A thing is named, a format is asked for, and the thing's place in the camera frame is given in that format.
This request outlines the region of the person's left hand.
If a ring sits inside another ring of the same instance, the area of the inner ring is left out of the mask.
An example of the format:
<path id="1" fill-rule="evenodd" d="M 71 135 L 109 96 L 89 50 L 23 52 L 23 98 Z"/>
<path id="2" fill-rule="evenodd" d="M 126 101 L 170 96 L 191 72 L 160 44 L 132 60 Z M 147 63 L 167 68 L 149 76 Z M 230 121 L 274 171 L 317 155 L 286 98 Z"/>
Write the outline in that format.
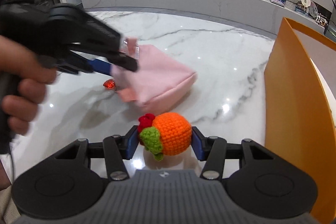
<path id="1" fill-rule="evenodd" d="M 13 132 L 25 135 L 45 100 L 47 85 L 56 80 L 56 69 L 42 67 L 36 55 L 24 46 L 1 36 L 1 72 L 19 76 L 17 96 L 3 98 L 1 109 L 9 115 L 8 125 Z"/>

